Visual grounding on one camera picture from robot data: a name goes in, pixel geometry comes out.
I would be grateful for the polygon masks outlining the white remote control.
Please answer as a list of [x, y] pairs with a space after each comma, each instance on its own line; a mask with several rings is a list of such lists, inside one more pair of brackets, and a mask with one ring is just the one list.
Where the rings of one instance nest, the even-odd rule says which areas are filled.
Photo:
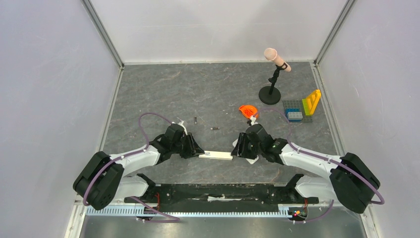
[[204, 151], [204, 154], [200, 154], [199, 158], [231, 161], [233, 159], [233, 156], [229, 152]]
[[[234, 147], [235, 144], [236, 144], [236, 140], [232, 142], [232, 146]], [[259, 160], [259, 155], [255, 155], [255, 157], [252, 157], [252, 156], [253, 154], [249, 153], [249, 151], [245, 149], [243, 157], [240, 157], [240, 158], [244, 158], [249, 164], [253, 165]]]

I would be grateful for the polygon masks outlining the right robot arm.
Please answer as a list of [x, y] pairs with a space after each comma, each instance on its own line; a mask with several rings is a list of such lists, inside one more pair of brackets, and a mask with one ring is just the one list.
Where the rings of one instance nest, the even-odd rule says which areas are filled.
[[302, 176], [286, 188], [292, 202], [317, 197], [336, 200], [348, 210], [362, 214], [377, 195], [380, 181], [360, 157], [328, 155], [305, 150], [284, 138], [273, 138], [261, 124], [254, 124], [233, 142], [233, 156], [300, 168], [316, 177]]

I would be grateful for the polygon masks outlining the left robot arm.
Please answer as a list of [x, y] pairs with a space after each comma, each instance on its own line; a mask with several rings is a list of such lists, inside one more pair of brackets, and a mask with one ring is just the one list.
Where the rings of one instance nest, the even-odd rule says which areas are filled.
[[158, 165], [178, 154], [183, 159], [203, 155], [192, 133], [172, 123], [164, 134], [143, 147], [129, 152], [108, 155], [96, 152], [73, 183], [73, 190], [83, 198], [86, 206], [102, 210], [113, 200], [135, 196], [151, 202], [156, 190], [141, 176], [131, 173]]

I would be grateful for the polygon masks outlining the orange plastic basket piece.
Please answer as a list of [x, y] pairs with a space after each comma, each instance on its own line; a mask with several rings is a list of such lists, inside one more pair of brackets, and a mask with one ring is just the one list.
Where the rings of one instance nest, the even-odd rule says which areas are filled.
[[258, 117], [258, 109], [253, 105], [242, 105], [239, 107], [238, 110], [247, 119], [251, 119], [251, 117], [254, 117], [254, 118]]

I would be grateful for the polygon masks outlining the blue lego brick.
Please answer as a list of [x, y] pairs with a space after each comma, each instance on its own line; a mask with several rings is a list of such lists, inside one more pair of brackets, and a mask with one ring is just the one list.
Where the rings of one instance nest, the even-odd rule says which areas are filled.
[[288, 108], [285, 110], [285, 115], [290, 122], [299, 122], [303, 119], [303, 114], [299, 109]]

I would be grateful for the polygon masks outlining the black microphone stand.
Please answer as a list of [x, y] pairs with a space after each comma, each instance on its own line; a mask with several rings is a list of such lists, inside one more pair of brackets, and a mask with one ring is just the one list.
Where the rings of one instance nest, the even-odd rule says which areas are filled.
[[275, 87], [277, 79], [279, 77], [280, 71], [283, 69], [280, 66], [276, 66], [276, 70], [273, 73], [273, 76], [269, 78], [270, 86], [265, 86], [259, 91], [259, 99], [267, 105], [275, 105], [281, 99], [280, 91]]

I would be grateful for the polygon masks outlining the grey lego baseplate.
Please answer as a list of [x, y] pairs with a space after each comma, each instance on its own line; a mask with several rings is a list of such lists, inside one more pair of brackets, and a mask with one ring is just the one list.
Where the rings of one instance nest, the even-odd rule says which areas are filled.
[[284, 100], [282, 101], [282, 104], [283, 104], [284, 112], [288, 108], [296, 108], [302, 112], [303, 119], [299, 122], [313, 122], [312, 116], [305, 115], [302, 100]]

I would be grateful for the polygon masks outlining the green lego brick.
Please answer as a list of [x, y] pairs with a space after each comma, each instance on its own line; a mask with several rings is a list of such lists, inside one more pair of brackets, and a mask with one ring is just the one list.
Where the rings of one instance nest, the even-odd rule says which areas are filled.
[[312, 116], [312, 103], [311, 100], [309, 99], [303, 99], [302, 100], [302, 104], [303, 104], [303, 108], [304, 108], [304, 112], [306, 116]]

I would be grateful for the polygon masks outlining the yellow lego piece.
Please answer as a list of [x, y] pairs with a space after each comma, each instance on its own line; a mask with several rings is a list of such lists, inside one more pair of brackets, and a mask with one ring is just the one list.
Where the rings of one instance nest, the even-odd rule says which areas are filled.
[[306, 115], [312, 116], [318, 106], [321, 98], [321, 91], [319, 89], [314, 90], [306, 97], [307, 109]]

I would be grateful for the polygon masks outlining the pink microphone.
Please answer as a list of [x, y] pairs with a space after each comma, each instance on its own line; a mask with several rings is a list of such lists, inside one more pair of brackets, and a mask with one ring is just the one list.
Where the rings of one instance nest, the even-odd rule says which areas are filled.
[[282, 58], [279, 56], [276, 49], [273, 48], [267, 48], [264, 51], [264, 57], [268, 60], [273, 62], [276, 66], [280, 67], [282, 70], [286, 72], [291, 71], [291, 66]]

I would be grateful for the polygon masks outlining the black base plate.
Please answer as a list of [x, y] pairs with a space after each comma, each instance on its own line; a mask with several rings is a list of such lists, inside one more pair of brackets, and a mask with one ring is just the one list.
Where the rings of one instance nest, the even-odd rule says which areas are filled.
[[279, 204], [318, 204], [317, 197], [304, 198], [294, 186], [302, 174], [287, 184], [277, 183], [154, 183], [139, 200], [158, 205], [161, 212], [274, 212]]

